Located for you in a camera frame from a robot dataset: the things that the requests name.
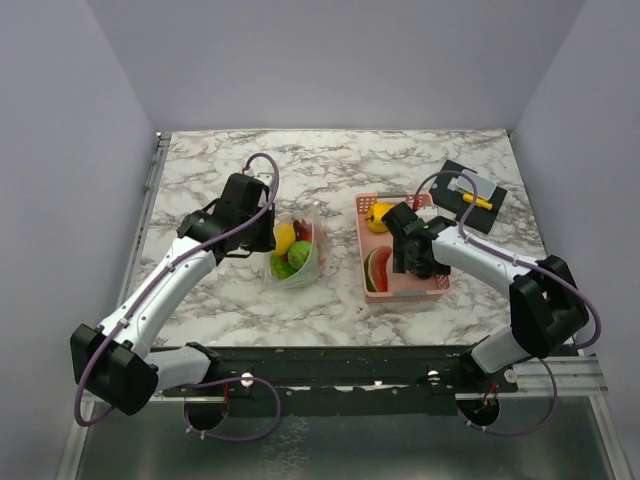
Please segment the watermelon slice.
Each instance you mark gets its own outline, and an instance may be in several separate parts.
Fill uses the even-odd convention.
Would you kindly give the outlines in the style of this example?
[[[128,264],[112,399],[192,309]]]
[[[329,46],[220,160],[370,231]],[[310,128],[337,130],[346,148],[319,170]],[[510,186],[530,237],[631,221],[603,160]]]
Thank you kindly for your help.
[[[392,248],[382,245],[374,248],[365,258],[364,279],[366,289],[373,293],[387,292],[389,288],[387,262],[392,255]]]

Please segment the clear zip top bag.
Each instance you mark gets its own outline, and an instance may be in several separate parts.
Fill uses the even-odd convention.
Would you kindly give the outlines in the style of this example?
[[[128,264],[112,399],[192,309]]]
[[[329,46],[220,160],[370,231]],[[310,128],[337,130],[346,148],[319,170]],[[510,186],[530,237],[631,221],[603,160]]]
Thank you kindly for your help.
[[[264,291],[310,286],[323,273],[329,239],[317,204],[276,217],[275,250],[265,257]]]

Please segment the green round fruit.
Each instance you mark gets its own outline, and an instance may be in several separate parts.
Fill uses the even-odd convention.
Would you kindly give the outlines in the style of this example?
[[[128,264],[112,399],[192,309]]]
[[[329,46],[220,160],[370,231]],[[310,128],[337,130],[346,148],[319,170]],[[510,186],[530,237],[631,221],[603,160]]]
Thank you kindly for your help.
[[[312,247],[312,243],[307,240],[294,242],[287,252],[288,262],[297,270],[300,270],[309,258]]]

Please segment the red cherry bunch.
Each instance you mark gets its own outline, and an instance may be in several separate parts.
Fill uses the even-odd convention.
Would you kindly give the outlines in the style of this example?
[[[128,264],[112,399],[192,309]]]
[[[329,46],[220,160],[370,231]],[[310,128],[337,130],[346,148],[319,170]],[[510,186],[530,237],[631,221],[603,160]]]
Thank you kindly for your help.
[[[318,264],[326,262],[328,237],[324,227],[319,223],[309,223],[305,219],[294,220],[293,228],[297,241],[316,242],[318,248]]]

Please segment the yellow lemon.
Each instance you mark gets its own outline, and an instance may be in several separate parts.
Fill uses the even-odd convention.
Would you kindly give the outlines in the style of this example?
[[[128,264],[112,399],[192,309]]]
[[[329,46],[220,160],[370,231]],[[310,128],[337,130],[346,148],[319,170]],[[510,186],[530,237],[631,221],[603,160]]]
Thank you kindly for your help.
[[[296,242],[296,232],[292,223],[281,223],[274,233],[276,245],[273,250],[275,256],[284,256]]]

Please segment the green grape bunch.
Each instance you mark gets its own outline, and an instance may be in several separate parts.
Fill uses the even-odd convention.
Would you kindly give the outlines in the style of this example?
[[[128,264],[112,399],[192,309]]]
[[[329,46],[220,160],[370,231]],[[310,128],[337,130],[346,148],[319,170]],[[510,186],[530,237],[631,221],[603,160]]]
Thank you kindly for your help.
[[[298,272],[284,256],[277,255],[270,257],[270,271],[277,280],[288,279]]]

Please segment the yellow bell pepper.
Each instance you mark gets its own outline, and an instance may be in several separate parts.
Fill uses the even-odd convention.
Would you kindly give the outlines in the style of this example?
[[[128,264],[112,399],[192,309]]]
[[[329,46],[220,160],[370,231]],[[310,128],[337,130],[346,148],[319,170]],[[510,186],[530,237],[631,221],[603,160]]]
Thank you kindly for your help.
[[[382,218],[394,207],[394,204],[386,202],[376,202],[372,204],[365,216],[365,224],[368,229],[376,234],[382,234],[388,231],[388,228],[382,221]]]

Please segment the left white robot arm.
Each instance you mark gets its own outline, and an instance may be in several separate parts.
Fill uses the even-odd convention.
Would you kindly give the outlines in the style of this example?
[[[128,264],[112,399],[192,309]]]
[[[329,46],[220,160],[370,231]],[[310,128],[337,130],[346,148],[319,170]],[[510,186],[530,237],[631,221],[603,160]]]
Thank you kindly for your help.
[[[188,214],[162,261],[98,326],[82,324],[70,338],[77,392],[90,392],[126,414],[139,412],[158,391],[189,384],[206,395],[221,371],[202,346],[162,354],[152,345],[187,294],[227,257],[274,249],[279,175],[232,174],[221,196]]]

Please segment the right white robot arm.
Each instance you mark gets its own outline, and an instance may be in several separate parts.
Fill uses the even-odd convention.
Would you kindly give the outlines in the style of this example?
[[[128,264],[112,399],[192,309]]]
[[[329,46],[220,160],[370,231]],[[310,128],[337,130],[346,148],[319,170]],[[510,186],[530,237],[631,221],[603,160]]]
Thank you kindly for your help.
[[[483,390],[509,365],[546,358],[588,322],[587,302],[557,256],[518,257],[466,234],[453,220],[436,216],[424,221],[405,203],[392,207],[382,222],[393,239],[394,272],[426,279],[455,268],[509,301],[510,324],[460,360],[459,378],[469,390]]]

